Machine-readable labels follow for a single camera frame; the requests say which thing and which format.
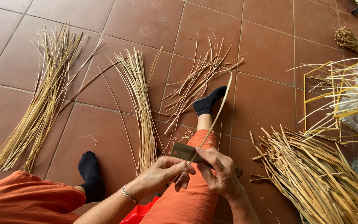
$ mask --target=brown tile floor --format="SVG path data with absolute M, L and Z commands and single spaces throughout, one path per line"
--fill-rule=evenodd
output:
M 166 83 L 185 77 L 194 57 L 196 35 L 198 52 L 209 48 L 207 38 L 225 37 L 222 50 L 231 51 L 226 61 L 246 53 L 243 64 L 235 72 L 230 93 L 223 110 L 223 122 L 218 120 L 216 132 L 222 153 L 234 158 L 245 172 L 240 178 L 248 191 L 251 203 L 262 223 L 274 223 L 276 218 L 261 203 L 276 214 L 282 223 L 297 223 L 297 212 L 291 203 L 269 183 L 250 183 L 249 173 L 265 175 L 262 164 L 251 161 L 257 155 L 249 141 L 262 135 L 260 127 L 282 124 L 301 130 L 296 124 L 303 114 L 303 78 L 307 69 L 285 72 L 301 63 L 325 63 L 329 60 L 356 57 L 339 49 L 333 33 L 340 26 L 353 28 L 358 35 L 358 15 L 349 12 L 354 0 L 0 0 L 0 145 L 17 125 L 31 99 L 38 70 L 37 52 L 28 36 L 35 37 L 36 29 L 44 24 L 52 29 L 69 21 L 70 31 L 88 36 L 79 66 L 93 50 L 98 40 L 104 44 L 77 76 L 69 89 L 74 93 L 84 81 L 109 64 L 108 58 L 123 47 L 142 48 L 145 70 L 149 71 L 157 50 L 163 45 L 152 86 L 149 90 L 151 107 L 160 110 L 168 101 L 164 95 L 173 89 Z M 105 73 L 116 97 L 129 142 L 117 105 L 102 77 L 97 78 L 59 116 L 53 130 L 38 155 L 33 173 L 41 178 L 80 184 L 77 161 L 87 150 L 100 159 L 107 194 L 118 190 L 135 176 L 135 165 L 129 145 L 138 147 L 136 118 L 129 95 L 114 69 Z M 228 76 L 212 80 L 207 93 L 227 83 Z M 164 116 L 153 115 L 162 148 L 170 150 L 172 138 L 195 133 L 196 116 L 182 116 L 178 129 L 163 134 Z M 91 135 L 97 140 L 94 147 Z M 344 155 L 353 161 L 358 156 L 358 144 L 348 145 Z M 0 172 L 0 179 L 17 170 L 22 161 L 9 172 Z M 77 209 L 82 214 L 95 204 Z M 230 207 L 220 197 L 214 223 L 232 222 Z

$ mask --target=foot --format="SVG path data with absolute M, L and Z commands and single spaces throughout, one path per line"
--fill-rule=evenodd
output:
M 82 154 L 78 170 L 85 181 L 80 185 L 85 190 L 85 204 L 102 201 L 106 195 L 106 188 L 99 173 L 99 161 L 93 152 L 87 151 Z
M 208 96 L 198 99 L 193 103 L 193 108 L 197 112 L 197 116 L 202 114 L 212 114 L 212 107 L 216 103 L 217 100 L 221 99 L 225 96 L 227 86 L 221 86 Z

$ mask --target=bamboo bundle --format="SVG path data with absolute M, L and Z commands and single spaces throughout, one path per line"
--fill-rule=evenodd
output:
M 337 149 L 289 129 L 259 137 L 260 159 L 268 177 L 310 224 L 358 224 L 358 175 Z
M 358 38 L 350 28 L 342 27 L 335 31 L 335 41 L 341 47 L 347 47 L 358 53 Z
M 324 131 L 338 131 L 336 137 L 327 137 L 341 143 L 357 142 L 358 140 L 346 140 L 352 137 L 358 138 L 358 63 L 352 66 L 341 64 L 342 61 L 328 62 L 320 66 L 307 65 L 314 68 L 304 75 L 304 113 L 305 117 L 300 120 L 305 123 L 304 136 L 313 137 Z M 306 86 L 307 79 L 318 80 L 315 86 Z M 321 88 L 323 92 L 316 97 L 306 99 L 306 92 Z M 308 103 L 313 101 L 322 102 L 317 110 L 306 113 Z M 325 111 L 325 117 L 315 123 L 311 128 L 306 127 L 306 118 L 313 116 L 318 111 Z
M 34 39 L 36 43 L 33 44 L 39 53 L 39 60 L 43 62 L 39 65 L 35 92 L 23 119 L 0 147 L 0 170 L 12 168 L 20 155 L 33 143 L 27 161 L 21 167 L 21 170 L 31 172 L 53 122 L 67 105 L 63 105 L 61 98 L 65 97 L 68 86 L 101 44 L 99 42 L 82 66 L 70 75 L 69 69 L 82 49 L 82 35 L 69 35 L 67 24 L 62 26 L 59 33 L 53 32 L 52 36 L 47 30 L 43 30 L 42 34 L 37 32 L 37 40 Z
M 135 114 L 137 115 L 140 140 L 137 165 L 137 175 L 139 175 L 153 165 L 157 159 L 156 127 L 152 120 L 147 90 L 150 87 L 150 81 L 162 48 L 154 59 L 147 80 L 144 75 L 142 49 L 139 52 L 134 47 L 133 55 L 131 55 L 128 49 L 125 48 L 124 50 L 127 54 L 126 58 L 121 54 L 114 55 L 121 69 L 117 66 L 115 68 L 128 89 L 135 108 Z
M 240 64 L 241 61 L 243 60 L 241 59 L 237 62 L 237 60 L 244 54 L 240 55 L 239 57 L 229 62 L 223 62 L 223 60 L 226 58 L 227 54 L 231 49 L 230 46 L 227 52 L 222 56 L 221 49 L 223 46 L 223 40 L 224 38 L 222 38 L 222 41 L 219 45 L 215 38 L 215 43 L 214 46 L 212 47 L 211 40 L 208 38 L 208 43 L 210 46 L 208 52 L 205 54 L 205 56 L 200 55 L 200 57 L 197 59 L 196 58 L 197 43 L 198 43 L 198 34 L 197 34 L 196 50 L 195 50 L 192 71 L 190 72 L 190 74 L 185 80 L 177 83 L 168 84 L 168 85 L 180 84 L 180 86 L 171 94 L 163 98 L 163 100 L 168 98 L 169 99 L 175 97 L 177 98 L 176 101 L 164 107 L 164 109 L 166 109 L 165 112 L 172 111 L 173 112 L 172 114 L 160 113 L 165 116 L 170 116 L 166 124 L 168 122 L 171 122 L 171 124 L 169 125 L 169 127 L 167 128 L 164 134 L 168 132 L 168 130 L 171 128 L 171 126 L 174 123 L 176 123 L 177 125 L 179 121 L 179 116 L 182 113 L 186 112 L 189 109 L 189 107 L 192 106 L 194 101 L 196 101 L 197 99 L 201 98 L 204 95 L 204 93 L 206 92 L 208 81 L 210 81 L 215 76 L 215 74 L 225 73 L 226 71 L 237 67 L 238 64 Z M 236 63 L 233 66 L 226 68 L 226 66 L 231 65 L 233 61 L 235 61 Z

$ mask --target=red plastic stool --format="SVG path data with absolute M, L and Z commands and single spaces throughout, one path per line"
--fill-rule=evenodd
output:
M 147 205 L 137 205 L 121 222 L 120 224 L 139 224 L 146 213 L 151 209 L 154 203 L 159 199 L 159 196 L 154 196 L 153 201 Z

